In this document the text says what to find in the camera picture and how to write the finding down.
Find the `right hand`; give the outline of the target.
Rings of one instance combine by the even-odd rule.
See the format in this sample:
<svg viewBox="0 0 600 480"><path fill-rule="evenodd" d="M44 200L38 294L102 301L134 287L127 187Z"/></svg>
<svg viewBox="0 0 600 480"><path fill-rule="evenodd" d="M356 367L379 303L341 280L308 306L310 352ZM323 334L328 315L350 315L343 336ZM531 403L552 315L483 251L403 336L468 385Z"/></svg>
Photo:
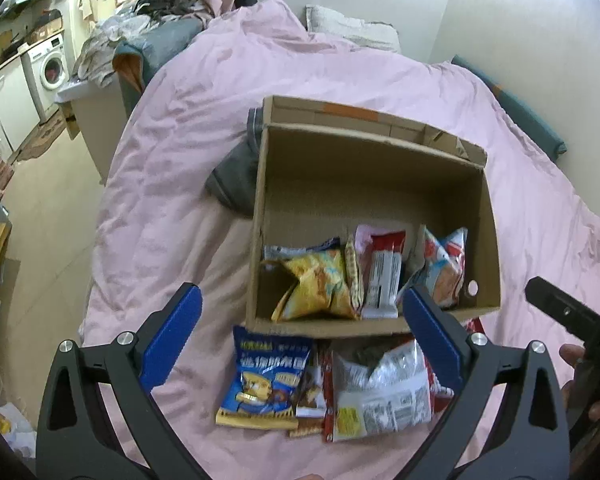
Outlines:
<svg viewBox="0 0 600 480"><path fill-rule="evenodd" d="M559 355L574 369L573 378L562 386L569 425L584 414L590 422L600 422L600 371L585 359L585 348L577 344L563 344Z"/></svg>

